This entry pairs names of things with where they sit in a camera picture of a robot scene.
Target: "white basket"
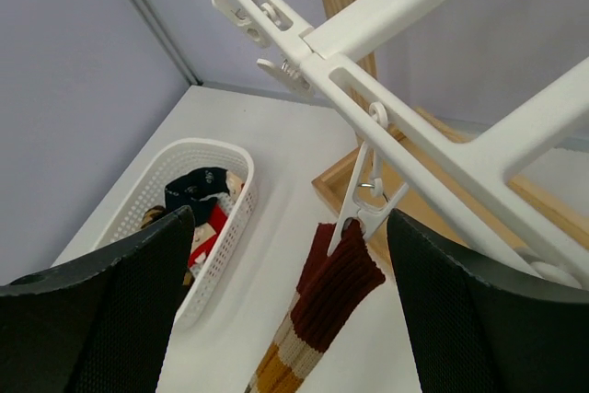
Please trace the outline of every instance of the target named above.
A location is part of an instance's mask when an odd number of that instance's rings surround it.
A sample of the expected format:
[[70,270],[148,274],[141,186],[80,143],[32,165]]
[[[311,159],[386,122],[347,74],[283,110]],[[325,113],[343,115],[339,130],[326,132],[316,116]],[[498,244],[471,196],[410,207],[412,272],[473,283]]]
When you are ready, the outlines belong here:
[[254,164],[248,152],[232,144],[197,138],[178,140],[169,145],[137,180],[94,247],[106,246],[137,232],[144,213],[156,204],[164,204],[164,188],[170,181],[206,166],[231,170],[244,180],[244,187],[211,255],[178,309],[174,319],[174,327],[178,329],[191,326],[201,315],[256,205]]

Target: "grey wall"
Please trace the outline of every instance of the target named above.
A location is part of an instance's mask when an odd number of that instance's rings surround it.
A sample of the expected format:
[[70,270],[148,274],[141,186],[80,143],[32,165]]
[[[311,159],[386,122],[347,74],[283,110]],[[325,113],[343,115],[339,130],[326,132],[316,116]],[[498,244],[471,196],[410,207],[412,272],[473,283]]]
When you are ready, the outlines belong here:
[[[312,25],[321,0],[287,0]],[[211,0],[152,0],[205,82],[283,90]],[[450,0],[377,51],[379,80],[440,117],[493,123],[589,56],[586,0]]]
[[129,0],[0,0],[0,283],[52,263],[188,85]]

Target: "white table surface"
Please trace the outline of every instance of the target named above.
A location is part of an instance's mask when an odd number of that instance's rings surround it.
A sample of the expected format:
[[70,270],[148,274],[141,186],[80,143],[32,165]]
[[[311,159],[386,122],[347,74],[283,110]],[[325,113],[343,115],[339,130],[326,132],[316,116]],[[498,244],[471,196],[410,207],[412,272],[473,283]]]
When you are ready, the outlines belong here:
[[[334,110],[191,87],[55,264],[86,253],[153,156],[184,137],[247,149],[260,197],[201,318],[172,333],[158,392],[243,393],[290,302],[317,223],[334,221],[311,180],[355,138]],[[299,391],[420,391],[391,281],[359,305]]]

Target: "hanging sock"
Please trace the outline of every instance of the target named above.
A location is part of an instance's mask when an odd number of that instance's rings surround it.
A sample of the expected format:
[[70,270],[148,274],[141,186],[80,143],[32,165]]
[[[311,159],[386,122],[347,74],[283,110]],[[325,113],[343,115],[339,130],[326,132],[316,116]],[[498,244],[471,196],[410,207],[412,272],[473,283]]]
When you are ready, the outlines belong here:
[[357,221],[331,256],[335,225],[319,225],[289,312],[245,393],[293,393],[327,351],[353,310],[385,275],[368,255]]

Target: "plastic clip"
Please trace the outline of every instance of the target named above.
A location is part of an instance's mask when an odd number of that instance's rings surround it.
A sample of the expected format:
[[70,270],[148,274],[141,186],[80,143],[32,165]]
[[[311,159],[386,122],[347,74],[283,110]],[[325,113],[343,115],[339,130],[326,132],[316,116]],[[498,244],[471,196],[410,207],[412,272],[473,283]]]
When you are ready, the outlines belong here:
[[[373,118],[383,127],[388,127],[387,112],[384,106],[380,103],[373,103],[369,110]],[[373,169],[370,175],[372,183],[362,183],[361,176],[364,169],[364,163],[368,157],[370,145],[367,142],[362,143],[356,164],[353,168],[350,184],[346,191],[346,196],[343,200],[340,216],[335,226],[335,232],[329,243],[328,255],[331,255],[337,248],[341,241],[341,233],[348,225],[351,218],[360,220],[363,231],[364,240],[368,240],[375,234],[376,230],[385,222],[390,212],[397,206],[398,202],[405,196],[409,190],[409,185],[403,183],[395,192],[395,195],[388,198],[383,192],[382,186],[382,159],[375,153],[373,160]],[[359,187],[370,187],[374,196],[384,196],[387,200],[382,207],[376,207],[363,201],[358,195]]]

